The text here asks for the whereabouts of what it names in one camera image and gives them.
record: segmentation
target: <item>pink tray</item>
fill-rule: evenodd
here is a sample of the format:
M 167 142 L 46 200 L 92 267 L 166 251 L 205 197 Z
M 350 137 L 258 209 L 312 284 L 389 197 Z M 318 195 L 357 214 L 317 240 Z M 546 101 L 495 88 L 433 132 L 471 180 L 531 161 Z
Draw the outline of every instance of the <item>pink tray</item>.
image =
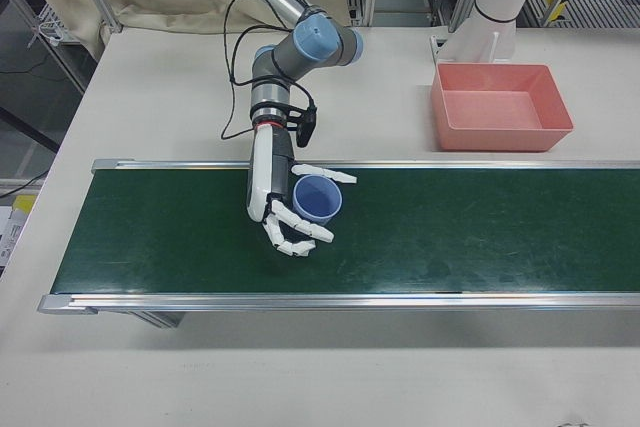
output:
M 431 103 L 444 150 L 544 152 L 573 130 L 546 65 L 440 63 Z

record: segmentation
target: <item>robot finger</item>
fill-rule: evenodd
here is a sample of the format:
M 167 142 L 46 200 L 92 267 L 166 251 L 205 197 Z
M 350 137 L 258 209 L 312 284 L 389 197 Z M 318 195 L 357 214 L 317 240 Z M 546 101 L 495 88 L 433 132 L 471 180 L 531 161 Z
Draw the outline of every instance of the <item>robot finger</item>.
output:
M 316 248 L 316 243 L 313 240 L 303 240 L 301 242 L 292 243 L 285 240 L 280 229 L 280 222 L 274 214 L 269 214 L 263 223 L 264 230 L 269 236 L 269 240 L 273 246 L 283 254 L 307 257 L 309 252 Z
M 308 220 L 302 219 L 298 214 L 289 210 L 279 200 L 271 202 L 271 212 L 279 221 L 284 222 L 298 232 L 323 242 L 333 241 L 333 233 L 331 233 L 330 230 L 325 229 L 321 225 L 312 224 Z
M 307 164 L 296 164 L 291 167 L 291 172 L 295 175 L 323 175 L 343 184 L 355 184 L 358 182 L 358 178 L 353 175 Z

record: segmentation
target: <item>floor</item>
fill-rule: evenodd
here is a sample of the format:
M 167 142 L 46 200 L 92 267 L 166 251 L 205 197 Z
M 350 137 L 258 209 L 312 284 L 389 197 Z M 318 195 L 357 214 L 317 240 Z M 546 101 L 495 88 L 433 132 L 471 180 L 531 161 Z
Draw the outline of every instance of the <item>floor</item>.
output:
M 47 50 L 8 5 L 0 13 L 0 105 L 60 143 L 81 95 Z M 82 70 L 93 61 L 81 47 L 67 47 Z M 46 171 L 54 153 L 0 121 L 0 194 Z M 11 205 L 13 196 L 0 199 Z

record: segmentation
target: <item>black strap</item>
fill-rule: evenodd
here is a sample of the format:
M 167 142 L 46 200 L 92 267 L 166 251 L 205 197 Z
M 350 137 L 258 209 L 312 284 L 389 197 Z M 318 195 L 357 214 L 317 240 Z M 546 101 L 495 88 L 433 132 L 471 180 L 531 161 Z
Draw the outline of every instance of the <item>black strap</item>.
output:
M 474 2 L 474 6 L 476 8 L 476 10 L 478 11 L 478 13 L 483 16 L 485 19 L 490 20 L 491 22 L 497 22 L 498 24 L 508 24 L 509 22 L 513 22 L 514 20 L 517 19 L 517 17 L 514 17 L 511 20 L 500 20 L 500 19 L 494 19 L 493 17 L 485 14 L 484 12 L 482 12 L 482 10 L 480 10 L 480 7 L 478 7 L 478 1 L 476 0 Z

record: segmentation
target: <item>blue joint cap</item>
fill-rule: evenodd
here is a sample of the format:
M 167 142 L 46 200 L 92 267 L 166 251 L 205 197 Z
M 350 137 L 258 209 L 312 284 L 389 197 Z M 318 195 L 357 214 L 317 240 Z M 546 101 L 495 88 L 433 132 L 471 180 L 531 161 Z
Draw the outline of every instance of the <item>blue joint cap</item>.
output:
M 324 62 L 340 47 L 340 37 L 331 21 L 318 13 L 296 25 L 293 43 L 307 59 Z
M 353 59 L 349 62 L 350 64 L 357 62 L 358 59 L 362 57 L 362 51 L 364 50 L 364 39 L 362 38 L 362 35 L 360 35 L 360 32 L 357 30 L 352 30 L 352 32 L 356 36 L 356 53 L 353 54 Z
M 265 52 L 269 52 L 270 50 L 275 49 L 275 45 L 273 44 L 269 44 L 269 45 L 263 45 L 262 47 L 260 47 L 258 50 L 256 50 L 256 55 L 253 57 L 254 60 L 257 59 L 258 57 L 260 57 L 262 54 L 264 54 Z

